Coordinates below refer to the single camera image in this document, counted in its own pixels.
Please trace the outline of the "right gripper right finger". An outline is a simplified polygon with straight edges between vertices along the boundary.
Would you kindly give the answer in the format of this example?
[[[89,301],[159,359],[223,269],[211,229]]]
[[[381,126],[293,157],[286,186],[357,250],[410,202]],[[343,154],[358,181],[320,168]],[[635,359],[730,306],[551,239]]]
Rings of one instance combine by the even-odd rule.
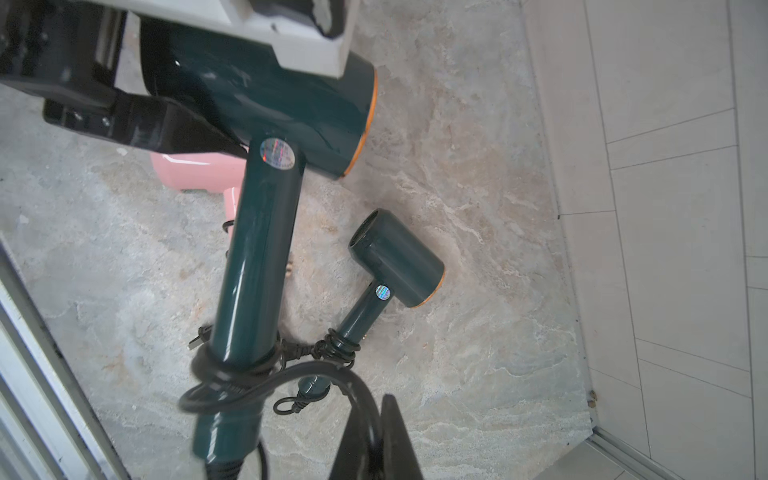
[[[382,400],[382,472],[386,480],[423,480],[414,448],[394,395]]]

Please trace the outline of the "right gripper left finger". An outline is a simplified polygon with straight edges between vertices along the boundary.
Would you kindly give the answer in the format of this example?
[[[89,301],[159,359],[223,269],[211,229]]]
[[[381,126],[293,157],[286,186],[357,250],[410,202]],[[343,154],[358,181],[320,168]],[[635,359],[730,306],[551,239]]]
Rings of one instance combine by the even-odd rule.
[[[368,427],[356,408],[350,411],[329,480],[369,480],[375,473],[370,456]]]

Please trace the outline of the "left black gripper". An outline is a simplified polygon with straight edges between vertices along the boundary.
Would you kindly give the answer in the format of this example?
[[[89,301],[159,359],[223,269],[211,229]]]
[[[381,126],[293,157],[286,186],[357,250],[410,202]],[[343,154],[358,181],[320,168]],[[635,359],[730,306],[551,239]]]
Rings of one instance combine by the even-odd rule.
[[[1,83],[48,99],[44,121],[80,135],[161,154],[246,158],[240,141],[175,100],[118,95],[126,19],[86,1],[3,1]],[[83,109],[113,104],[109,114]]]

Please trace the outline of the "pink hair dryer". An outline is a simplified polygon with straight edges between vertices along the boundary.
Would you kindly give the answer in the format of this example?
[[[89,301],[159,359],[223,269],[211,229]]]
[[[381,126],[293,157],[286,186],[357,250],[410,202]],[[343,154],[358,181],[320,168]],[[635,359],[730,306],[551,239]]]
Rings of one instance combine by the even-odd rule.
[[[246,161],[219,153],[150,153],[155,173],[161,183],[176,191],[205,190],[224,198],[225,221],[236,217]]]

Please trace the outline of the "green hair dryer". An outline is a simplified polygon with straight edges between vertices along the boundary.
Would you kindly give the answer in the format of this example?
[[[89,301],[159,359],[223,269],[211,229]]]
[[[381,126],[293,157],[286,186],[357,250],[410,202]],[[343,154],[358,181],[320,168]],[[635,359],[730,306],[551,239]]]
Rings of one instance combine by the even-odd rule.
[[[349,251],[371,283],[337,329],[308,352],[344,367],[354,364],[361,342],[390,301],[408,308],[426,303],[439,289],[445,264],[391,211],[372,212],[352,236]]]
[[[357,161],[376,108],[373,64],[348,57],[341,77],[282,68],[273,50],[158,19],[140,24],[147,90],[180,102],[247,149],[211,338],[181,398],[197,417],[193,452],[210,479],[235,479],[260,451],[264,402],[250,396],[275,369],[278,322],[307,169],[331,179]]]

